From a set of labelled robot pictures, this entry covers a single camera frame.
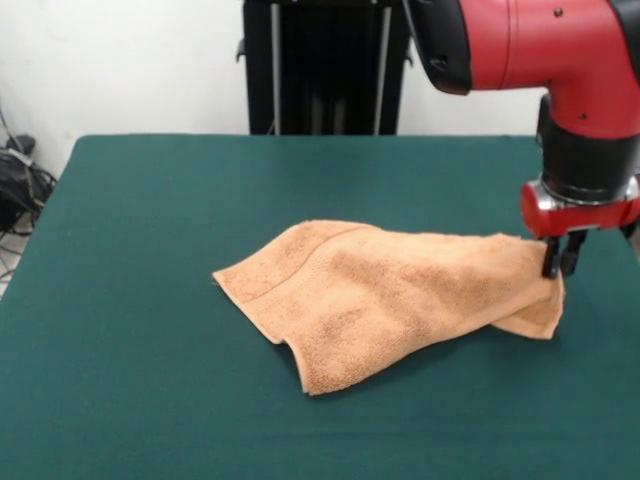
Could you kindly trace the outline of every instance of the white wall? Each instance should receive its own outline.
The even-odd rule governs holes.
[[[247,133],[241,0],[0,0],[0,99],[54,174],[91,133]],[[531,134],[540,91],[437,92],[406,71],[399,134]]]

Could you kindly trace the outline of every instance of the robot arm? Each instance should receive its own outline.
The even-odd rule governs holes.
[[[640,0],[404,5],[437,89],[548,89],[537,132],[542,173],[522,187],[520,208],[529,231],[547,241],[543,275],[571,275],[587,231],[640,215]]]

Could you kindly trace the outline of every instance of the towel fold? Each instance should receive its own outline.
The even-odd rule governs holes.
[[[315,220],[213,278],[269,341],[290,347],[303,392],[318,395],[488,325],[551,339],[564,284],[541,276],[544,254],[542,242],[504,234]]]

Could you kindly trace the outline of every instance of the black cable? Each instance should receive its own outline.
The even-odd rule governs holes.
[[[57,185],[57,180],[29,157],[0,148],[0,231],[29,236],[16,225],[27,216],[31,230]]]
[[[0,263],[2,263],[2,266],[4,267],[5,272],[8,272],[9,270],[11,270],[11,268],[9,267],[9,265],[7,265],[7,262],[2,257],[2,255],[0,255]]]
[[[4,245],[0,244],[0,250],[2,250],[3,252],[7,252],[10,253],[11,255],[22,255],[22,253],[18,252],[17,250],[13,250],[11,248],[5,247]]]
[[[0,275],[0,283],[8,283],[8,281],[5,280],[5,278],[10,277],[11,275],[13,275],[14,272],[15,272],[15,269],[7,270],[2,275]]]
[[[12,228],[11,230],[8,231],[8,233],[10,233],[11,235],[16,235],[18,237],[29,237],[31,236],[32,231],[33,230],[28,230],[26,232],[19,232],[15,228]]]

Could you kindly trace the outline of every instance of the green table surface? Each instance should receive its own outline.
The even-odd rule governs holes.
[[[526,235],[531,138],[86,137],[0,303],[0,479],[640,478],[640,268],[585,244],[550,342],[491,327],[302,394],[211,272],[306,219]]]

